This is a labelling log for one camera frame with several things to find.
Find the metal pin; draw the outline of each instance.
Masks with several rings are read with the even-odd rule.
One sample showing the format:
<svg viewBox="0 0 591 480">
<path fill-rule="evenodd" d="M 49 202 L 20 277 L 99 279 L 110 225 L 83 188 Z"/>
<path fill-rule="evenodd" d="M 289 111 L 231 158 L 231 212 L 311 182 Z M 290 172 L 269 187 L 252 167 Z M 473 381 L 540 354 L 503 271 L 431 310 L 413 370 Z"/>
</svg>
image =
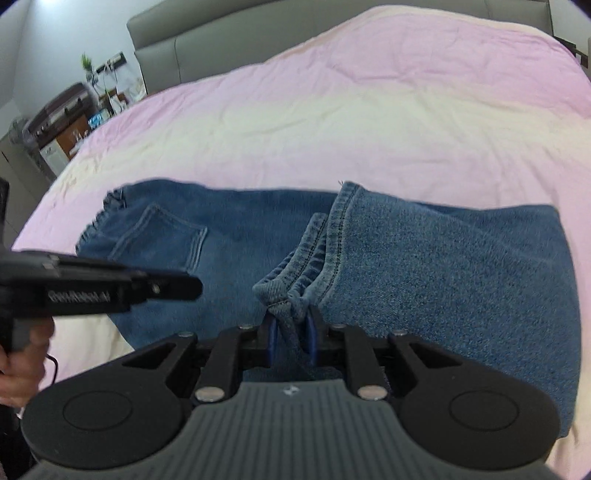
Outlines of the metal pin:
<svg viewBox="0 0 591 480">
<path fill-rule="evenodd" d="M 359 398 L 369 401 L 383 400 L 388 396 L 388 391 L 379 385 L 365 385 L 357 390 Z"/>
<path fill-rule="evenodd" d="M 203 387 L 195 392 L 195 397 L 204 403 L 220 401 L 226 393 L 219 387 Z"/>
</svg>

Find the gray ribbed panel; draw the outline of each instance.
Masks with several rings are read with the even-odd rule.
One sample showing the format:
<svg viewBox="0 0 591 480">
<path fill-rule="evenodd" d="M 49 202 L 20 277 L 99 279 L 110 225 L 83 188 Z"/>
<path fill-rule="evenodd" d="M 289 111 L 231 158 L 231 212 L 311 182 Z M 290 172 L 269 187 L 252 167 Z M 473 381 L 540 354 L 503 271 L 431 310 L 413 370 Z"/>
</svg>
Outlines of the gray ribbed panel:
<svg viewBox="0 0 591 480">
<path fill-rule="evenodd" d="M 164 450 L 136 465 L 76 472 L 44 463 L 24 480 L 556 480 L 542 462 L 501 473 L 444 463 L 415 445 L 391 408 L 360 400 L 342 380 L 248 384 L 199 407 Z"/>
</svg>

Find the back pocket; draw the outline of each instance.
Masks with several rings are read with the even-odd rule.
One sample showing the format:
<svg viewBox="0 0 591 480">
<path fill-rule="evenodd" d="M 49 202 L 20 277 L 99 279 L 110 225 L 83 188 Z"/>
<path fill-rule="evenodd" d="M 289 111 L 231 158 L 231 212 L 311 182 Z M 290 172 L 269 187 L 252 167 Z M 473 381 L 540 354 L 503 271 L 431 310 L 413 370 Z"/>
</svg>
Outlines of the back pocket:
<svg viewBox="0 0 591 480">
<path fill-rule="evenodd" d="M 153 203 L 117 241 L 108 258 L 130 267 L 190 274 L 197 268 L 206 234 L 207 227 L 183 220 Z"/>
</svg>

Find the human hand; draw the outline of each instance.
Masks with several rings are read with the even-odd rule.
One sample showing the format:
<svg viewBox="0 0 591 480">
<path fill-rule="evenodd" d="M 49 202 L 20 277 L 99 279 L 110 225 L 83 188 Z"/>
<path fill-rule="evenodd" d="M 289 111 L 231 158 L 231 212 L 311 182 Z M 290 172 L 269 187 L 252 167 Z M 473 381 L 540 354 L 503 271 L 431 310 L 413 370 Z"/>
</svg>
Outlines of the human hand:
<svg viewBox="0 0 591 480">
<path fill-rule="evenodd" d="M 4 373 L 0 375 L 0 404 L 24 407 L 39 391 L 53 332 L 53 319 L 39 320 L 30 329 L 30 343 L 24 350 L 6 355 L 0 346 L 0 371 Z"/>
</svg>

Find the upholstered headboard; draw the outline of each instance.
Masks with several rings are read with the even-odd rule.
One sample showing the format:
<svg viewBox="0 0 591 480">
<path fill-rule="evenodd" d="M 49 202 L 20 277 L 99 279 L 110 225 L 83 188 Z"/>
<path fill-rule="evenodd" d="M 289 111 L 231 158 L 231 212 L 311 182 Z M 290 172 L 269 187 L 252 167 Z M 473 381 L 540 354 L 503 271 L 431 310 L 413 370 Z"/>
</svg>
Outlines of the upholstered headboard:
<svg viewBox="0 0 591 480">
<path fill-rule="evenodd" d="M 127 24 L 148 93 L 266 61 L 377 5 L 414 5 L 552 34 L 547 0 L 164 0 Z"/>
</svg>

